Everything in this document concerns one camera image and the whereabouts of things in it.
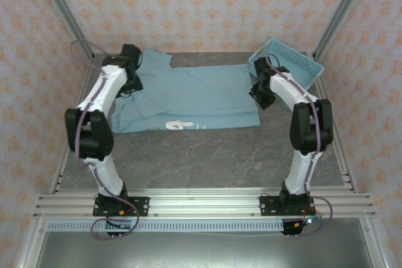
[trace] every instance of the plastic basket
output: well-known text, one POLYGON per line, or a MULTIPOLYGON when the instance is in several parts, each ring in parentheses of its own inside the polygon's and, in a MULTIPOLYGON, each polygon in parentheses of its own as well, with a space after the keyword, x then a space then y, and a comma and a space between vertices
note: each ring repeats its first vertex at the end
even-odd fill
POLYGON ((278 57, 281 66, 286 67, 290 71, 291 76, 306 90, 310 88, 314 80, 324 71, 322 65, 277 39, 268 40, 259 51, 249 58, 249 69, 254 70, 254 61, 262 56, 266 56, 268 53, 274 53, 278 57))

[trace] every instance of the marble surface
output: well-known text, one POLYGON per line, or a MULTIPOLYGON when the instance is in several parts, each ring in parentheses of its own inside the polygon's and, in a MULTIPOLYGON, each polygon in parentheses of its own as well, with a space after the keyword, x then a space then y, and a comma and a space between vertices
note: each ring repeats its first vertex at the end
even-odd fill
MULTIPOLYGON (((236 65, 250 53, 174 53, 172 67, 236 65)), ((92 72, 87 93, 97 79, 92 72)), ((317 94, 315 87, 310 89, 317 94)), ((115 134, 112 156, 128 188, 224 188, 280 186, 293 158, 291 110, 279 98, 259 110, 260 127, 115 134)), ((319 159, 312 186, 342 185, 333 146, 319 159)), ((96 188, 89 170, 68 155, 60 189, 96 188)))

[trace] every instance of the patterned wallpaper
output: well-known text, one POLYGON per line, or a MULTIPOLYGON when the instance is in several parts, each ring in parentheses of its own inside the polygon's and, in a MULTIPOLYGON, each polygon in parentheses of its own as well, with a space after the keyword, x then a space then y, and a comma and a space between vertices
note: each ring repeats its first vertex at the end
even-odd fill
POLYGON ((0 267, 14 267, 65 146, 85 67, 52 0, 0 0, 0 267))
POLYGON ((254 51, 271 37, 315 50, 340 0, 67 0, 85 37, 159 51, 254 51))
POLYGON ((373 192, 402 263, 402 0, 356 0, 324 79, 359 189, 373 192))

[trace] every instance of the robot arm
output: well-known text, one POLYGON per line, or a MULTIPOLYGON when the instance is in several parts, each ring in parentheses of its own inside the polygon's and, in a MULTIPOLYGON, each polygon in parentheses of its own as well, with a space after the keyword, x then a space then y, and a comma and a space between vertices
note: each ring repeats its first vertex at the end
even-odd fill
POLYGON ((308 193, 310 180, 319 157, 333 139, 331 103, 327 99, 317 99, 299 86, 285 67, 278 67, 277 70, 282 73, 278 74, 268 66, 265 58, 259 58, 254 66, 259 82, 253 86, 250 95, 263 110, 273 104, 275 95, 283 99, 292 110, 290 141, 295 149, 290 173, 283 183, 280 196, 276 203, 274 198, 270 198, 269 208, 264 212, 300 215, 303 208, 313 204, 308 193), (319 152, 313 109, 309 101, 312 101, 318 116, 319 152))
POLYGON ((103 201, 116 202, 104 187, 116 196, 127 199, 125 185, 117 174, 110 155, 114 140, 107 115, 116 97, 143 88, 135 73, 141 64, 140 56, 141 51, 134 45, 124 45, 118 56, 107 56, 102 63, 102 73, 88 96, 76 109, 67 109, 65 113, 68 143, 74 151, 78 121, 89 105, 80 129, 79 158, 89 165, 93 174, 96 169, 100 181, 96 177, 95 179, 99 187, 99 196, 105 197, 103 201))

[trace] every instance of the enclosure wall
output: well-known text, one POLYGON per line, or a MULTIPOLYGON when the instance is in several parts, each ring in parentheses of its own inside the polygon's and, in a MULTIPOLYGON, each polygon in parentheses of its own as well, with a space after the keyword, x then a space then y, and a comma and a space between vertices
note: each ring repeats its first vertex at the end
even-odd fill
POLYGON ((65 147, 63 113, 85 67, 52 0, 0 0, 0 267, 14 267, 65 147))
POLYGON ((67 0, 85 37, 109 51, 254 51, 271 37, 316 49, 341 0, 67 0))
POLYGON ((359 188, 375 194, 388 247, 398 263, 402 263, 401 53, 402 0, 355 0, 320 62, 359 188))

